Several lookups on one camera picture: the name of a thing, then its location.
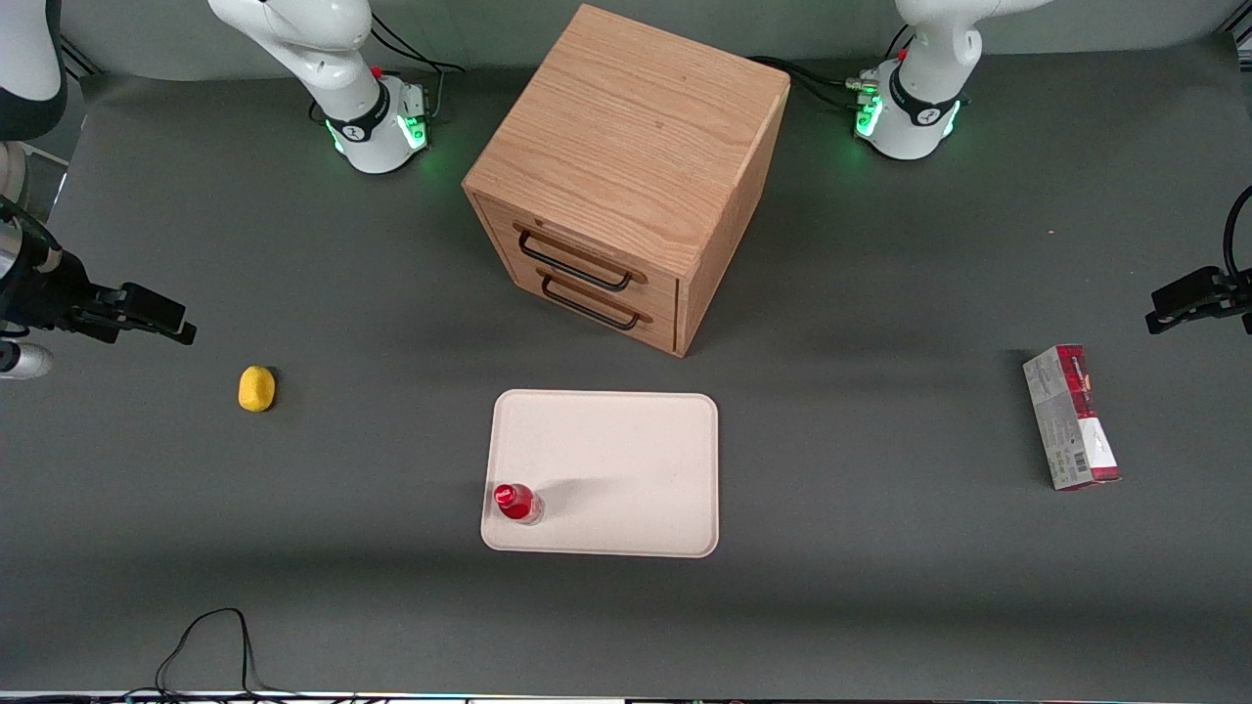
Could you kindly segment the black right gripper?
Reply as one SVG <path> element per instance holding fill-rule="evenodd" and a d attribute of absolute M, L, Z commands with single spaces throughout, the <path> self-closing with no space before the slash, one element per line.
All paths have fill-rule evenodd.
<path fill-rule="evenodd" d="M 100 338 L 106 343 L 116 342 L 123 329 L 160 334 L 183 346 L 197 339 L 197 326 L 185 321 L 185 307 L 146 286 L 96 286 L 95 297 L 81 261 L 68 252 L 46 273 L 36 268 L 31 252 L 15 257 L 3 276 L 1 334 L 26 337 L 29 329 L 63 329 L 95 337 L 96 329 L 81 324 L 73 312 L 84 303 L 90 303 L 89 324 L 106 331 Z"/>

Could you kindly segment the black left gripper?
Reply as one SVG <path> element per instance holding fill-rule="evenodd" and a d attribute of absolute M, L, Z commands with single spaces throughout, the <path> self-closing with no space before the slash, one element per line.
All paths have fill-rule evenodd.
<path fill-rule="evenodd" d="M 1146 329 L 1161 334 L 1177 324 L 1203 318 L 1228 318 L 1238 313 L 1247 334 L 1252 334 L 1252 286 L 1244 277 L 1234 286 L 1216 266 L 1207 266 L 1179 277 L 1152 293 L 1152 311 L 1146 314 Z"/>

